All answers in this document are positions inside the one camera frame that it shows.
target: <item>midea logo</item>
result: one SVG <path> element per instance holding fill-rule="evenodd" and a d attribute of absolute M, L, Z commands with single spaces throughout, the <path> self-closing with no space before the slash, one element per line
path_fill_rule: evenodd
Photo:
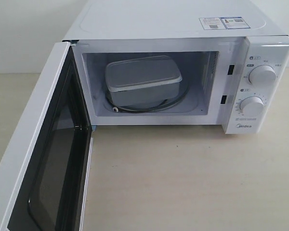
<path fill-rule="evenodd" d="M 236 128 L 251 128 L 251 125 L 237 124 Z"/>

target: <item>microwave oven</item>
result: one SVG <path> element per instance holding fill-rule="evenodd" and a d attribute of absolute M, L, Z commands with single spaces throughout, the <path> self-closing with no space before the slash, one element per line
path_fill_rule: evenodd
<path fill-rule="evenodd" d="M 107 66 L 158 56 L 176 62 L 184 97 L 117 110 Z M 1 160 L 0 231 L 82 229 L 97 125 L 258 132 L 288 59 L 289 36 L 248 0 L 90 0 L 54 45 Z"/>

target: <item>beige countertop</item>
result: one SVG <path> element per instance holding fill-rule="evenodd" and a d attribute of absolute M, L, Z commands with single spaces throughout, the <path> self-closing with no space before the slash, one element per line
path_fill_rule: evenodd
<path fill-rule="evenodd" d="M 0 75 L 0 160 L 37 80 Z M 100 126 L 84 231 L 289 231 L 289 69 L 259 134 Z"/>

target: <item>microwave door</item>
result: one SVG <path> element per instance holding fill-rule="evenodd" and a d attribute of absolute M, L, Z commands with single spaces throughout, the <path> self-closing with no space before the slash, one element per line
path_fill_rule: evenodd
<path fill-rule="evenodd" d="M 91 132 L 72 48 L 56 43 L 0 163 L 0 231 L 79 230 Z"/>

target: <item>power knob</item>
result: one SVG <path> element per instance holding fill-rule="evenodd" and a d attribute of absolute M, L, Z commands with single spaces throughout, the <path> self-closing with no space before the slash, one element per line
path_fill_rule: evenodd
<path fill-rule="evenodd" d="M 262 99 L 252 96 L 242 100 L 240 104 L 241 112 L 248 117 L 259 115 L 264 110 Z"/>
<path fill-rule="evenodd" d="M 272 85 L 276 78 L 276 73 L 272 67 L 262 65 L 251 71 L 249 81 L 255 87 L 265 87 Z"/>

